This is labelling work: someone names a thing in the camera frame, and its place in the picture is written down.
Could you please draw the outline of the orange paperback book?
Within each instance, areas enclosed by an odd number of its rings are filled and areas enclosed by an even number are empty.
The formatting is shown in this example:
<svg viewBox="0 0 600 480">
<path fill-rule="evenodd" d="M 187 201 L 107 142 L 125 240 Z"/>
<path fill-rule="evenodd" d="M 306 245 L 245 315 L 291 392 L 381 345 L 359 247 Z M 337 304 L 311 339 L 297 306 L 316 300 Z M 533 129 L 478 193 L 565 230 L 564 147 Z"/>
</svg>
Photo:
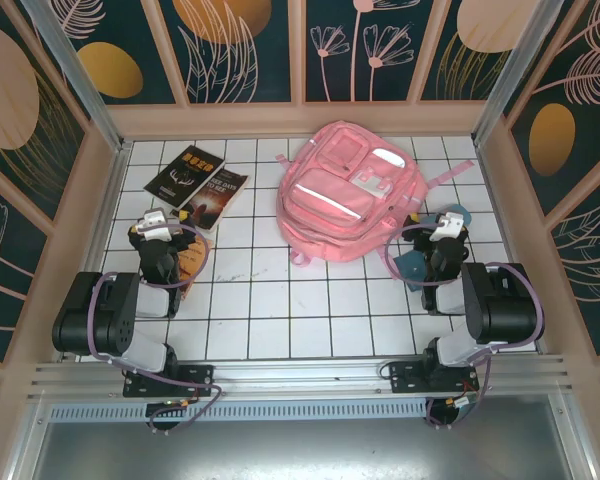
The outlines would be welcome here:
<svg viewBox="0 0 600 480">
<path fill-rule="evenodd" d="M 213 251 L 214 242 L 210 239 L 206 240 L 209 256 Z M 205 269 L 204 258 L 207 251 L 203 242 L 203 236 L 198 236 L 196 241 L 188 246 L 184 251 L 178 253 L 179 259 L 179 280 L 188 280 L 192 274 L 201 274 Z"/>
</svg>

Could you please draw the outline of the teal snap wallet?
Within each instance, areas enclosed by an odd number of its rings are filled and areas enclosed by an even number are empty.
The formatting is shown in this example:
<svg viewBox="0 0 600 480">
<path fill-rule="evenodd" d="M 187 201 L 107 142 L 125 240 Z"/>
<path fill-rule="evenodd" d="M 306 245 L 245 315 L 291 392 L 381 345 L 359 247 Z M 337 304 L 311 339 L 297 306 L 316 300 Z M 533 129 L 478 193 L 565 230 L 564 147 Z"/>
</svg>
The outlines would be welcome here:
<svg viewBox="0 0 600 480">
<path fill-rule="evenodd" d="M 393 259 L 398 272 L 404 278 L 412 280 L 407 282 L 410 291 L 416 292 L 422 289 L 421 282 L 425 281 L 427 267 L 425 256 L 422 252 L 411 250 Z"/>
</svg>

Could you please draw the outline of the dark book Three Days title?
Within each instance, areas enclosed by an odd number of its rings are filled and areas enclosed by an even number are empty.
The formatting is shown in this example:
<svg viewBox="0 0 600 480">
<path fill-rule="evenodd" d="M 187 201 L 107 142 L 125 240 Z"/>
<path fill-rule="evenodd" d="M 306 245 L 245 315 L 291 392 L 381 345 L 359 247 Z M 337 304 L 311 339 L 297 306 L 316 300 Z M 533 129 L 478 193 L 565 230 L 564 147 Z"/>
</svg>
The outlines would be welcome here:
<svg viewBox="0 0 600 480">
<path fill-rule="evenodd" d="M 189 213 L 194 226 L 201 231 L 213 231 L 225 211 L 244 190 L 248 175 L 241 175 L 223 168 L 211 178 L 181 209 L 172 213 L 178 218 L 180 210 Z"/>
</svg>

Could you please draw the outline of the black book with antler cover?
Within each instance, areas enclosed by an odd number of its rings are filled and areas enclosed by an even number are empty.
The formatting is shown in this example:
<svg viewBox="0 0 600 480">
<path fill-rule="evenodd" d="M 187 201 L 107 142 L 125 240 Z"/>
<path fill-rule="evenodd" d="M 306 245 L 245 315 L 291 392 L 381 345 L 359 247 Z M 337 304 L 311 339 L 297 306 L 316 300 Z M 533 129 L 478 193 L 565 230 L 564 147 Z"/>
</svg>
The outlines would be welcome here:
<svg viewBox="0 0 600 480">
<path fill-rule="evenodd" d="M 225 160 L 188 146 L 143 189 L 174 208 L 183 207 L 225 165 Z"/>
</svg>

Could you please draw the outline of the light blue pencil case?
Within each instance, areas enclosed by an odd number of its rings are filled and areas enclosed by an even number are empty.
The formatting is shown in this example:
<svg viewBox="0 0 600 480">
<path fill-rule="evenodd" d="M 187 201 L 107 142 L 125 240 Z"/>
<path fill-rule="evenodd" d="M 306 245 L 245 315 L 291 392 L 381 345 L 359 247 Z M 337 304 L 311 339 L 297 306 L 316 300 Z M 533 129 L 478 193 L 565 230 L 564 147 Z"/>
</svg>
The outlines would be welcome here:
<svg viewBox="0 0 600 480">
<path fill-rule="evenodd" d="M 463 217 L 464 225 L 469 227 L 472 221 L 471 213 L 460 204 L 452 204 L 443 208 L 444 213 L 454 213 Z"/>
</svg>

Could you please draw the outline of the pink school backpack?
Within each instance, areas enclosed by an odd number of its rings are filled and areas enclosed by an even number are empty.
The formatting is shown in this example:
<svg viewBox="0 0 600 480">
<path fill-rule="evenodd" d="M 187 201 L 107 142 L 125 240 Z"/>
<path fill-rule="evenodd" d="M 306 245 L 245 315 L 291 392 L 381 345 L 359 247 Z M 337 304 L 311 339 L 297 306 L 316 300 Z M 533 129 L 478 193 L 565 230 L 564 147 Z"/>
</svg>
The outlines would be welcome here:
<svg viewBox="0 0 600 480">
<path fill-rule="evenodd" d="M 430 189 L 473 165 L 467 160 L 425 180 L 407 152 L 345 121 L 321 128 L 294 159 L 277 159 L 285 168 L 277 225 L 296 266 L 350 262 L 379 249 L 420 210 Z"/>
</svg>

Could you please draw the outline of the grey metal panel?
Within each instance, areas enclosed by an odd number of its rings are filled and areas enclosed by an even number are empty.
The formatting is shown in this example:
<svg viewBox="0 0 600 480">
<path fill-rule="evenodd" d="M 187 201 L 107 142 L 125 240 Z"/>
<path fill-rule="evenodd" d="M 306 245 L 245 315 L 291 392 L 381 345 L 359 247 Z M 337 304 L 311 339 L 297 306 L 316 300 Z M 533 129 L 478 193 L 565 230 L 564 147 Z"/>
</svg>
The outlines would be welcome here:
<svg viewBox="0 0 600 480">
<path fill-rule="evenodd" d="M 174 435 L 140 424 L 53 424 L 34 480 L 589 480 L 553 428 L 484 433 L 420 419 L 209 422 Z"/>
</svg>

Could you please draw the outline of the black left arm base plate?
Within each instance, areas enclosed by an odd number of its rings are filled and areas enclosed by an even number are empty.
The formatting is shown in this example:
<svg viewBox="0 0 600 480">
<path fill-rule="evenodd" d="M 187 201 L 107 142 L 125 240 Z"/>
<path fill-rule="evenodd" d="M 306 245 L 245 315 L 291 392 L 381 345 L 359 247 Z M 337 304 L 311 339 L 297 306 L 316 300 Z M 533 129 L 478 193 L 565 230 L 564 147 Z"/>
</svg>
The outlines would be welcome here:
<svg viewBox="0 0 600 480">
<path fill-rule="evenodd" d="M 209 385 L 213 381 L 213 374 L 212 365 L 176 365 L 167 367 L 161 373 L 165 378 L 188 384 L 188 386 L 181 386 L 127 371 L 124 373 L 122 395 L 124 398 L 209 397 L 211 395 Z"/>
</svg>

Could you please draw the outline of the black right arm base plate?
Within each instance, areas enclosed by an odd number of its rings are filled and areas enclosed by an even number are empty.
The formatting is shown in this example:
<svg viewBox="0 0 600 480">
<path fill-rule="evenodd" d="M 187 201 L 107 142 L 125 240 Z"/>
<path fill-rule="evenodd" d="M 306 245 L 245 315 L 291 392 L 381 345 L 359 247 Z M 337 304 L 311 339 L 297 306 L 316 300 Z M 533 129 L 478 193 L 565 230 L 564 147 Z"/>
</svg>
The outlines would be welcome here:
<svg viewBox="0 0 600 480">
<path fill-rule="evenodd" d="M 391 362 L 388 366 L 393 393 L 460 395 L 480 390 L 472 367 L 427 366 L 423 361 Z"/>
</svg>

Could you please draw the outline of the aluminium frame post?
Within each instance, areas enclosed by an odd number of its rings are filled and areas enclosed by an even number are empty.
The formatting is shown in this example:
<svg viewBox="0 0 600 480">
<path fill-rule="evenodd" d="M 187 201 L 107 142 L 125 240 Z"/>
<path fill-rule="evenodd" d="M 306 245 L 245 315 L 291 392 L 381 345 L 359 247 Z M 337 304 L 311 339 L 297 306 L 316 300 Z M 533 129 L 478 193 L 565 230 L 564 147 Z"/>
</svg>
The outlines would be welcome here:
<svg viewBox="0 0 600 480">
<path fill-rule="evenodd" d="M 42 39 L 48 45 L 74 87 L 92 121 L 103 135 L 106 143 L 118 154 L 124 145 L 123 137 L 107 111 L 99 92 L 94 87 L 79 60 L 73 45 L 63 32 L 47 0 L 21 0 L 31 20 L 38 27 Z"/>
<path fill-rule="evenodd" d="M 564 0 L 539 0 L 522 30 L 515 48 L 489 94 L 481 116 L 471 133 L 479 150 L 488 140 L 517 86 L 554 25 Z"/>
</svg>

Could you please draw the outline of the aluminium mounting rail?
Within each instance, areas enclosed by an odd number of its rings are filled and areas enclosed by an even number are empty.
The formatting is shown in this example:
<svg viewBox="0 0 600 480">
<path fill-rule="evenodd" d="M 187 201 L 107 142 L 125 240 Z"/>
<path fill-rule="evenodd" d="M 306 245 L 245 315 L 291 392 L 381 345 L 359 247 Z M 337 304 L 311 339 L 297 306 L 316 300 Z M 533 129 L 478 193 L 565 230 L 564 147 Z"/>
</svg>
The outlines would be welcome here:
<svg viewBox="0 0 600 480">
<path fill-rule="evenodd" d="M 215 361 L 214 383 L 227 400 L 317 400 L 388 397 L 380 358 Z M 29 401 L 104 402 L 122 400 L 121 371 L 105 363 L 47 363 L 36 366 Z M 486 393 L 496 396 L 563 394 L 573 390 L 558 355 L 514 353 L 492 360 Z"/>
</svg>

